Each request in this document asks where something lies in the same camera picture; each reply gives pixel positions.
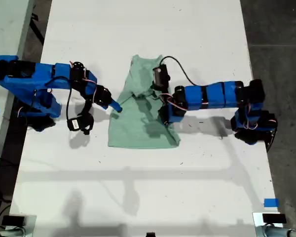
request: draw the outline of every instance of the white surface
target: white surface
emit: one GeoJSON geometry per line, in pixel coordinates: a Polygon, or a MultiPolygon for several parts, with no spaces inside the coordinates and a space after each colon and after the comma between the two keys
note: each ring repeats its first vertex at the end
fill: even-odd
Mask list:
{"type": "MultiPolygon", "coordinates": [[[[0,55],[22,57],[32,7],[33,0],[0,0],[0,55]]],[[[0,156],[12,103],[13,95],[0,86],[0,156]]]]}
{"type": "MultiPolygon", "coordinates": [[[[173,55],[198,84],[252,79],[239,0],[53,1],[43,63],[80,61],[117,98],[135,54],[173,55]]],[[[171,86],[188,85],[166,63],[171,86]]],[[[71,113],[82,103],[73,93],[71,113]]],[[[274,191],[264,144],[223,128],[235,110],[188,112],[179,147],[131,150],[107,146],[110,110],[94,107],[90,136],[69,132],[64,113],[28,131],[11,213],[37,215],[35,237],[255,236],[252,212],[274,191]]]]}

